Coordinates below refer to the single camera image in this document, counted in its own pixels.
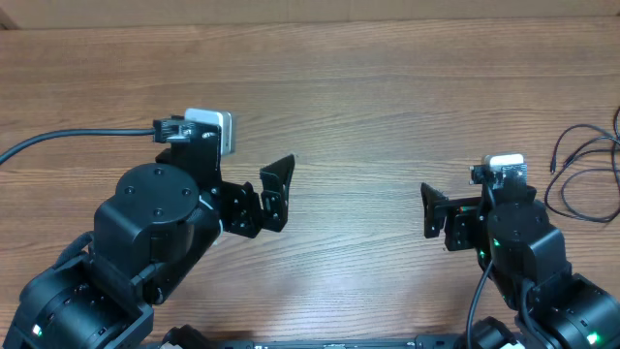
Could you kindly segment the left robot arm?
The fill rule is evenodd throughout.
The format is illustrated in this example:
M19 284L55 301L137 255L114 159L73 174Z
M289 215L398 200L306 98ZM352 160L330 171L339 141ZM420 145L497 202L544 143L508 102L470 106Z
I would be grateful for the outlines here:
M260 171L263 192L157 161L132 168L94 215L94 228L33 278L6 348L137 348L154 311L224 231L281 231L295 159Z

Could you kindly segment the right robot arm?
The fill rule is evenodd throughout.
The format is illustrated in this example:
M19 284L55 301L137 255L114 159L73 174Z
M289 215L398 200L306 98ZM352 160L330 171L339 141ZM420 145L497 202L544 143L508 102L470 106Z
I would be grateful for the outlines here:
M448 250L476 250L484 277L517 313L517 342L526 348L618 347L618 300L573 271L565 238L534 187L485 184L480 196L458 200L428 184L420 193L425 237L444 234Z

